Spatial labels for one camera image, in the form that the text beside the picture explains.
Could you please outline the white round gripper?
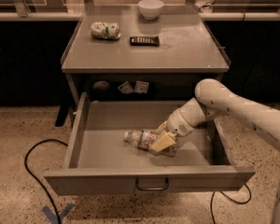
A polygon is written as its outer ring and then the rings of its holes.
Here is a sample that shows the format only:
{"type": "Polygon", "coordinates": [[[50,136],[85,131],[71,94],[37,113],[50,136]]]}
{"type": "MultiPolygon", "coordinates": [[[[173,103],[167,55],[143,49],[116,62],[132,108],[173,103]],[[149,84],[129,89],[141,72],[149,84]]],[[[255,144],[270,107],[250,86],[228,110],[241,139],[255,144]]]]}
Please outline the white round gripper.
{"type": "Polygon", "coordinates": [[[150,146],[153,152],[160,153],[164,149],[171,147],[176,143],[175,135],[186,136],[194,131],[196,117],[190,111],[178,108],[163,122],[157,129],[157,133],[161,133],[158,138],[150,146]]]}

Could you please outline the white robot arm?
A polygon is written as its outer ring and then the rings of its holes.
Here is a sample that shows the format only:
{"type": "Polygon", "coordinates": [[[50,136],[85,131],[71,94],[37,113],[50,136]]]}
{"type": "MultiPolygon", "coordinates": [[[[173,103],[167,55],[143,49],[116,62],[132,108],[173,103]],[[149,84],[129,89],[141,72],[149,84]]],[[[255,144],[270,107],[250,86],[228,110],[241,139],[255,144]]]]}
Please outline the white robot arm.
{"type": "Polygon", "coordinates": [[[150,146],[153,152],[172,146],[178,137],[222,113],[242,122],[280,152],[280,110],[241,97],[212,78],[201,80],[194,93],[157,129],[159,136],[150,146]]]}

